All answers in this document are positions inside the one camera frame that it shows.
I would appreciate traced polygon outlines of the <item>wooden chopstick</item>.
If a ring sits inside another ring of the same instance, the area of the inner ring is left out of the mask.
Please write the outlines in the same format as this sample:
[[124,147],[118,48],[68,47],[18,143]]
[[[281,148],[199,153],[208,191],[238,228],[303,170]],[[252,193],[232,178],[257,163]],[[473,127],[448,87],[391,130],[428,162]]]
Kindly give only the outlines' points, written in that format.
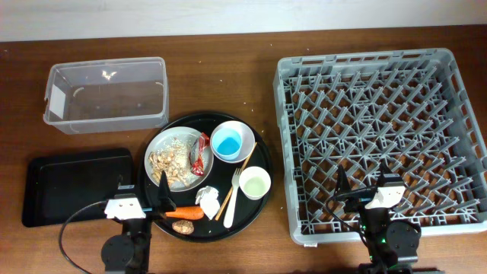
[[228,194],[226,195],[216,217],[215,217],[215,220],[218,221],[220,218],[221,218],[221,215],[223,214],[224,210],[227,208],[227,206],[229,205],[230,201],[231,201],[231,198],[233,196],[233,194],[235,192],[237,192],[237,187],[238,187],[238,179],[239,179],[239,176],[241,174],[241,172],[247,167],[247,164],[256,148],[256,145],[257,145],[257,142],[254,143],[253,145],[253,148],[250,152],[250,154],[247,156],[247,158],[244,160],[243,162],[243,165],[239,168],[237,168],[232,176],[232,179],[231,179],[231,188],[229,189],[228,191]]

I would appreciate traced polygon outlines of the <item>red foil snack wrapper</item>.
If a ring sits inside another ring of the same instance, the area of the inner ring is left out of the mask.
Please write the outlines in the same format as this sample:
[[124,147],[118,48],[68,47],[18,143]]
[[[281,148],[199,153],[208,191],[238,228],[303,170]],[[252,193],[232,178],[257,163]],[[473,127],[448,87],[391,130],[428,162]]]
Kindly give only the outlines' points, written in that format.
[[204,163],[202,159],[203,151],[209,146],[209,137],[202,132],[199,137],[194,141],[190,152],[189,152],[189,162],[191,166],[191,172],[196,176],[204,175]]

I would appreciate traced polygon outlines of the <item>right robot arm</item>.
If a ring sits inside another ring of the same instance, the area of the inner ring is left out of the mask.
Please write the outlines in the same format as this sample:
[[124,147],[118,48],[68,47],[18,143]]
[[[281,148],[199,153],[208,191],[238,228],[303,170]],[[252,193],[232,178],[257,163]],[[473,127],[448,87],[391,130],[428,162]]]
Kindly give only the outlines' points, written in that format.
[[339,166],[332,200],[344,202],[344,212],[359,216],[357,232],[370,258],[358,267],[359,273],[411,273],[412,264],[418,261],[422,230],[410,221],[391,219],[390,212],[403,198],[406,185],[384,162],[379,170],[374,185],[354,190],[345,169]]

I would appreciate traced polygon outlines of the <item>white cup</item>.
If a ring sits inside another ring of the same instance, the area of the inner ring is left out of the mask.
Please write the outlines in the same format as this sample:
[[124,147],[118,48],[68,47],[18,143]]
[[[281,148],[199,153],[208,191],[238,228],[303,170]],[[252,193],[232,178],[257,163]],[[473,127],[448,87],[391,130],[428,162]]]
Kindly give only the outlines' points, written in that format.
[[270,190],[272,180],[269,173],[261,167],[247,167],[239,177],[239,187],[251,200],[263,198]]

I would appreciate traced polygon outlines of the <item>grey plate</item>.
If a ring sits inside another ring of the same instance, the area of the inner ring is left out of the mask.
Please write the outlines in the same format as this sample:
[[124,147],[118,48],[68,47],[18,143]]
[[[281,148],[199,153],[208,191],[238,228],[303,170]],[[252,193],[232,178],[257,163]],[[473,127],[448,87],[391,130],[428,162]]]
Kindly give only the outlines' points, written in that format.
[[172,192],[191,190],[210,174],[214,155],[209,137],[196,129],[177,126],[165,129],[149,143],[144,166],[155,185],[164,181]]

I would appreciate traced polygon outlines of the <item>white plastic fork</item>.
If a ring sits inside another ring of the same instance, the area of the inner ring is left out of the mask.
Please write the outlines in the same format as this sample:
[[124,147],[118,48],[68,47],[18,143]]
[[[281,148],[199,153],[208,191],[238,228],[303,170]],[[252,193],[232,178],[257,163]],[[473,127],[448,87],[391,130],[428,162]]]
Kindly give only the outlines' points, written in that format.
[[239,189],[239,179],[238,179],[237,192],[235,192],[233,194],[233,196],[231,198],[231,201],[230,201],[230,203],[229,203],[229,205],[227,207],[225,216],[224,216],[223,225],[224,225],[225,228],[230,228],[232,226],[232,224],[233,224],[238,189]]

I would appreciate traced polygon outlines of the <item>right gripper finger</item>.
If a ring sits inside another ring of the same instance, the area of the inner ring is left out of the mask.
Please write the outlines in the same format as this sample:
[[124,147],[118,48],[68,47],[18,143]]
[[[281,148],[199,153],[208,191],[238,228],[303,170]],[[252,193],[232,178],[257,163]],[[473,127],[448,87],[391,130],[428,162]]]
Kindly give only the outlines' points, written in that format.
[[379,171],[380,171],[380,178],[389,178],[393,176],[393,172],[391,171],[391,169],[389,169],[384,159],[380,161]]
[[348,193],[350,191],[351,187],[345,169],[342,165],[339,165],[337,170],[336,194]]

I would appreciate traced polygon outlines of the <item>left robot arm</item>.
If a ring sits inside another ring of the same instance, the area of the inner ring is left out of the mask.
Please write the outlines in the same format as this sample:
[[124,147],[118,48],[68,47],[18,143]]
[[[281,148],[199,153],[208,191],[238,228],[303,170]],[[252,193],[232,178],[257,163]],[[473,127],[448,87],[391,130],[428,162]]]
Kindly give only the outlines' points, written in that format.
[[176,208],[165,173],[161,175],[158,201],[154,205],[143,206],[134,188],[121,186],[104,209],[108,219],[122,225],[122,232],[109,238],[101,249],[104,272],[147,273],[152,223]]

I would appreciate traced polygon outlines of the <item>white tissue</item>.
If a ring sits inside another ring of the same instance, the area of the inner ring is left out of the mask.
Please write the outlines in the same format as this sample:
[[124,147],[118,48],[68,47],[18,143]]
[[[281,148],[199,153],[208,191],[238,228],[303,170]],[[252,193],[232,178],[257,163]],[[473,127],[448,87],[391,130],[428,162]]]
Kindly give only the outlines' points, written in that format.
[[199,205],[209,220],[212,220],[219,212],[221,205],[218,201],[219,191],[212,186],[205,186],[196,194],[196,205]]

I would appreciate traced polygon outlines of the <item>pile of peanut shells and rice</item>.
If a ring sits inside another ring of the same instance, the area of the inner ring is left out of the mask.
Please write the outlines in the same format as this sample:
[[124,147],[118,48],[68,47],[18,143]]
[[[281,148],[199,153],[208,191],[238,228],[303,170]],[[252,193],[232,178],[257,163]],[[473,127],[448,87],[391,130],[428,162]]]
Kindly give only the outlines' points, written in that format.
[[190,171],[189,150],[189,144],[177,138],[170,139],[170,143],[164,142],[163,148],[148,155],[150,177],[159,184],[164,171],[171,189],[180,184],[189,187],[194,181],[194,175]]

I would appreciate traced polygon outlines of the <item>blue cup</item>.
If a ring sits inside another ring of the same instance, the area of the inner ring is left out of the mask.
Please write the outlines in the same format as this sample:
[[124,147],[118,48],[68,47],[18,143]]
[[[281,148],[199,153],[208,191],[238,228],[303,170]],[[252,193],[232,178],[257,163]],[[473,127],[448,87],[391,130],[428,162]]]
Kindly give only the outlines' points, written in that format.
[[242,138],[234,129],[222,128],[215,131],[212,137],[212,148],[220,159],[233,161],[242,147]]

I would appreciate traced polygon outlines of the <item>pink bowl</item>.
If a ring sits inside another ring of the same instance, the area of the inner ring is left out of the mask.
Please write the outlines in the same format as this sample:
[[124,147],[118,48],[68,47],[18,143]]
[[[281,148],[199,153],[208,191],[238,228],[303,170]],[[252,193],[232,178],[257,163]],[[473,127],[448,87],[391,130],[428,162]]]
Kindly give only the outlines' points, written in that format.
[[[214,149],[212,148],[213,134],[215,133],[216,130],[222,129],[222,128],[234,129],[240,134],[240,136],[242,138],[242,147],[240,150],[240,154],[233,161],[226,161],[226,160],[220,159],[219,156],[216,155]],[[238,162],[244,161],[247,158],[247,156],[250,154],[250,152],[253,148],[255,141],[256,140],[255,140],[255,137],[253,134],[253,130],[249,126],[247,126],[245,123],[242,123],[242,122],[239,122],[236,120],[230,120],[230,121],[221,123],[220,125],[218,125],[213,130],[211,138],[210,138],[210,146],[211,146],[213,154],[218,159],[220,159],[226,163],[229,163],[229,164],[236,164]]]

